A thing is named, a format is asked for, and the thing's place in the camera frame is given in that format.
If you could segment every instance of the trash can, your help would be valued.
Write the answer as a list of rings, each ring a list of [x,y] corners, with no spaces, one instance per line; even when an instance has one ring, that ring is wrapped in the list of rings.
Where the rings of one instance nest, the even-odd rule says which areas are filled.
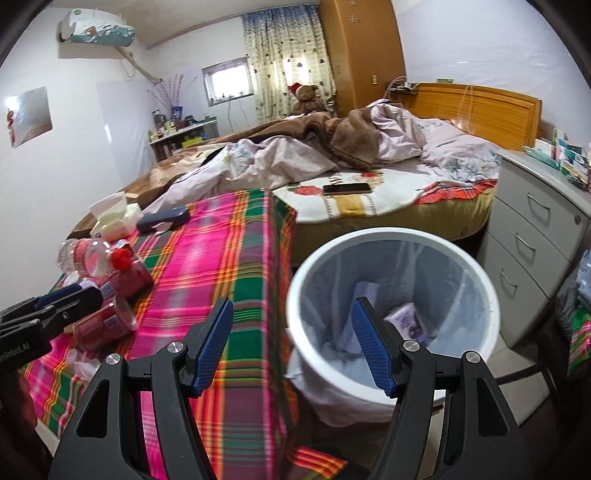
[[[343,235],[306,259],[287,295],[294,349],[286,376],[327,425],[388,422],[395,406],[376,387],[363,353],[339,345],[361,282],[374,286],[372,304],[382,318],[414,303],[431,352],[461,357],[474,350],[489,359],[499,335],[499,302],[470,255],[444,239],[404,228]],[[434,405],[444,399],[445,391],[436,391]]]

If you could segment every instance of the window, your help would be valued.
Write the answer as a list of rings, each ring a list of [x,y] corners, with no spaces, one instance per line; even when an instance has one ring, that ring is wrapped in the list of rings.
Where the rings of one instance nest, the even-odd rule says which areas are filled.
[[[246,58],[203,69],[209,106],[252,95]]]

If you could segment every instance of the curtain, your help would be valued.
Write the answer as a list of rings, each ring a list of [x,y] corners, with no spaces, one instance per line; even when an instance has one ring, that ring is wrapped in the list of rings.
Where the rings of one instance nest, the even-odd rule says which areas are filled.
[[[296,82],[316,85],[322,103],[336,93],[317,5],[244,14],[242,22],[259,122],[289,115]]]

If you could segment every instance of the teddy bear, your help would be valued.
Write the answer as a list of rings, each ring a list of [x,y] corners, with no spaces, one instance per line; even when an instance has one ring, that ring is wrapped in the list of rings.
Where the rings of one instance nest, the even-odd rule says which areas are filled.
[[[316,97],[318,87],[316,85],[301,85],[295,83],[290,87],[290,92],[298,99],[292,115],[302,115],[313,112],[326,112],[326,108]]]

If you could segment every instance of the blue gripper pad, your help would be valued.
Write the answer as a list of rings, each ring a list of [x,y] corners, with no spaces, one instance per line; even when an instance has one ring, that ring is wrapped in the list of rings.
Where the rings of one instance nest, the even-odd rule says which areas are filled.
[[[208,389],[216,373],[217,365],[222,357],[223,350],[230,337],[234,324],[234,304],[227,301],[218,313],[214,325],[199,352],[196,363],[195,380],[193,388],[197,396]]]
[[[392,359],[359,300],[353,303],[351,321],[375,384],[387,396],[392,397],[396,391],[396,382],[392,377]]]

